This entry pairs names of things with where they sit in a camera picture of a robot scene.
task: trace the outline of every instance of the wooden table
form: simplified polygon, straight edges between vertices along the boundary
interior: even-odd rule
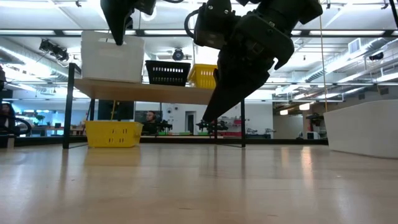
[[[76,79],[75,87],[92,99],[198,105],[207,105],[213,94],[213,90],[202,88],[87,79]]]

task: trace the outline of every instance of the wooden floor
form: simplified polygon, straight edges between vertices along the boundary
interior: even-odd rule
[[[0,223],[381,224],[398,161],[327,146],[0,150]]]

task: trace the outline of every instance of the black plastic basket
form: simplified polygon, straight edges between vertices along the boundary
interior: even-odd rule
[[[149,83],[158,85],[185,86],[190,63],[146,61]]]

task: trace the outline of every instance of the ceiling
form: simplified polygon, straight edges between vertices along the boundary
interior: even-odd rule
[[[183,29],[183,22],[187,14],[197,9],[203,2],[205,1],[186,0],[180,4],[171,4],[157,1],[157,12],[151,20],[147,21],[146,17],[140,16],[138,11],[132,15],[133,29]],[[391,8],[381,9],[384,5],[383,0],[330,0],[331,7],[329,9],[326,8],[326,1],[323,2],[322,29],[396,29]],[[106,30],[108,26],[99,3],[100,0],[80,1],[81,7],[77,7],[75,0],[0,0],[0,31],[1,29]],[[255,8],[256,5],[253,4],[242,7],[233,1],[233,9],[238,15],[244,15]],[[320,20],[314,19],[305,25],[299,23],[296,29],[319,30]],[[38,50],[41,37],[7,36],[3,38],[42,55],[42,52]],[[145,51],[149,56],[170,55],[175,48],[182,48],[185,54],[195,54],[196,63],[216,63],[217,50],[194,47],[192,39],[189,37],[143,38],[146,42]],[[77,56],[80,54],[80,37],[46,37],[46,39],[67,48],[70,54]],[[347,51],[348,44],[354,39],[356,38],[353,35],[323,39],[294,37],[292,41],[295,44],[296,52],[286,65],[278,71],[271,72],[271,79],[273,78],[275,82],[297,82],[299,80],[297,77],[300,74],[306,74],[321,66],[322,60],[333,60],[342,52]],[[44,57],[53,60],[49,55]],[[355,62],[354,66],[351,63],[345,66],[345,70],[336,72],[352,75],[354,72],[363,70],[362,63],[362,60]]]

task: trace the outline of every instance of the yellow basket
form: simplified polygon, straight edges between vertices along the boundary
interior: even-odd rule
[[[142,124],[122,121],[85,121],[89,147],[133,147],[139,144]]]
[[[196,64],[191,69],[188,76],[188,81],[197,88],[216,88],[216,81],[214,80],[213,72],[217,65]]]

